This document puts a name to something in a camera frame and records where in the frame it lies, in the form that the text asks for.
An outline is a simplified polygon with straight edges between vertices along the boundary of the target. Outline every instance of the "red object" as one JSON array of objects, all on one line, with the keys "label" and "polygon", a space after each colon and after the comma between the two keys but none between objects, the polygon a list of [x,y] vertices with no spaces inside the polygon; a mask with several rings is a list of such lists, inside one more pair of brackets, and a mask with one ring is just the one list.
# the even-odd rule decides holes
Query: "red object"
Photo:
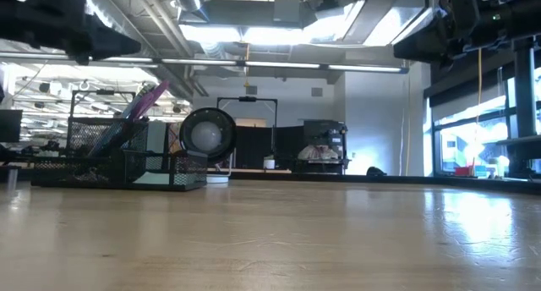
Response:
[{"label": "red object", "polygon": [[455,176],[469,176],[470,167],[455,167]]}]

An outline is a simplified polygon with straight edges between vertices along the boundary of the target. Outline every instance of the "black mesh desk organizer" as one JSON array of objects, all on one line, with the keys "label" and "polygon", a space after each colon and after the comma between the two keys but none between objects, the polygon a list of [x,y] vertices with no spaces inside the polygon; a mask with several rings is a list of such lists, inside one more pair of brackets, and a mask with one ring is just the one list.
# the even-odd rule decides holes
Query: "black mesh desk organizer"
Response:
[{"label": "black mesh desk organizer", "polygon": [[38,157],[32,185],[186,191],[206,185],[207,157],[146,151],[148,124],[71,118],[66,157]]}]

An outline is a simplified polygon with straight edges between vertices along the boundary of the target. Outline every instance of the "circular lamp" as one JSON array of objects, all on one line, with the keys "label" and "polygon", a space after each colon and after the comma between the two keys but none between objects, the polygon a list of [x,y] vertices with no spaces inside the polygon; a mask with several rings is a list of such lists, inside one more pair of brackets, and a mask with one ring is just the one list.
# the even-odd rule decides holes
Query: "circular lamp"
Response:
[{"label": "circular lamp", "polygon": [[208,156],[209,164],[227,159],[237,143],[237,125],[229,114],[218,108],[191,112],[180,128],[183,149]]}]

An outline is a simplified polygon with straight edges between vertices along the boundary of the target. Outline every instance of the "wire mesh organizer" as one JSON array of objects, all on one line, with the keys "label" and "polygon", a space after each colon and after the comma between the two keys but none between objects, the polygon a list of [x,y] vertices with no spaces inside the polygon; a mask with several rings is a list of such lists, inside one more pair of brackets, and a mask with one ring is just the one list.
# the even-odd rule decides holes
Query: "wire mesh organizer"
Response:
[{"label": "wire mesh organizer", "polygon": [[175,191],[206,185],[205,154],[145,151],[147,123],[107,118],[73,118],[69,122],[70,156],[36,158],[32,185]]}]

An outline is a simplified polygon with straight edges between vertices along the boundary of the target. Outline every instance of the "wooden table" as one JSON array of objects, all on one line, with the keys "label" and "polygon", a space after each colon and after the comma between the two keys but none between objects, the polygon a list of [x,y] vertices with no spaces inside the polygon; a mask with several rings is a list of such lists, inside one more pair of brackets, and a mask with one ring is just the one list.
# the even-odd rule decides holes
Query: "wooden table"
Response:
[{"label": "wooden table", "polygon": [[541,290],[541,200],[400,184],[0,195],[3,290]]}]

